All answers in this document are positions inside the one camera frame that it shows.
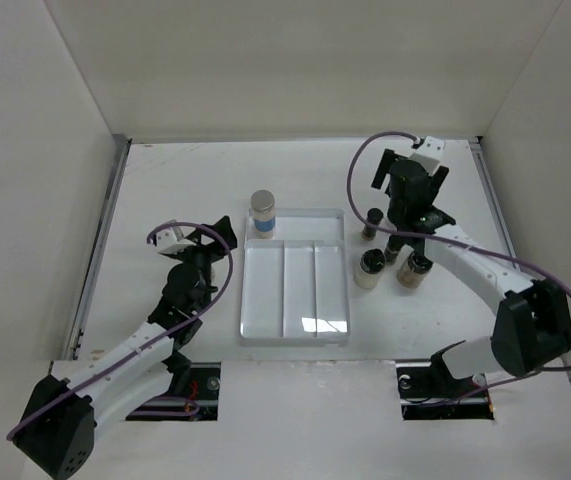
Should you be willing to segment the silver-lid blue-label shaker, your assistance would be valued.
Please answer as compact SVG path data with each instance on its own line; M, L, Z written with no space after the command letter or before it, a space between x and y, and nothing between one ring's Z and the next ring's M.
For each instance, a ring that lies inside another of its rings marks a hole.
M251 217L256 234L263 239L271 239L275 233L275 197L269 190L255 191L250 199Z

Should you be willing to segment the black-lid white spice jar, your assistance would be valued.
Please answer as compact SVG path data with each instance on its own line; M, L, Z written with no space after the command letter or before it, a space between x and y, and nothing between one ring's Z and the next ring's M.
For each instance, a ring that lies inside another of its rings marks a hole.
M354 281L356 285L365 290L374 289L386 266L385 256L380 249L365 251L355 268Z

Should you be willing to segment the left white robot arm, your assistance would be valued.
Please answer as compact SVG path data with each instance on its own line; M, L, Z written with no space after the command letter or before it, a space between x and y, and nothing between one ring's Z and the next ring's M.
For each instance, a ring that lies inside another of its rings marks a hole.
M182 348L231 279L213 283L214 263L233 259L238 239L228 216L213 224L167 222L146 238L175 260L158 304L126 340L66 378L48 374L33 388L7 439L51 479L69 479L87 462L113 424L159 396L175 399L189 387Z

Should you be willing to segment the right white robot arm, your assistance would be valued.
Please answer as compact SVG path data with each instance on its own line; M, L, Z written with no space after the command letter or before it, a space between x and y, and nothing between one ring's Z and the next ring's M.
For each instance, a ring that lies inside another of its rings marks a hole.
M435 263L466 285L495 316L490 335L448 346L433 355L429 384L448 396L476 374L523 377L571 350L571 318L565 291L482 255L456 220L433 202L449 173L428 171L415 156L384 151L372 186L389 198L387 218L396 227L388 244L409 246L408 265Z

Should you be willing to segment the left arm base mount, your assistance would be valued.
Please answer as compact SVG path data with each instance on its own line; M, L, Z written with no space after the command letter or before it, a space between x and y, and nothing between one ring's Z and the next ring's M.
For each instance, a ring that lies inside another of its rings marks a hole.
M217 421L221 389L220 362L183 364L166 393L146 401L127 421Z

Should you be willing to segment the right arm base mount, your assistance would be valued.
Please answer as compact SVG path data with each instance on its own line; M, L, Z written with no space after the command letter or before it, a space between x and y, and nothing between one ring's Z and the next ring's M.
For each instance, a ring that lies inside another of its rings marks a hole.
M396 364L401 415L406 421L493 420L487 392L475 392L486 380L481 374L455 379L442 359L443 352L429 359Z

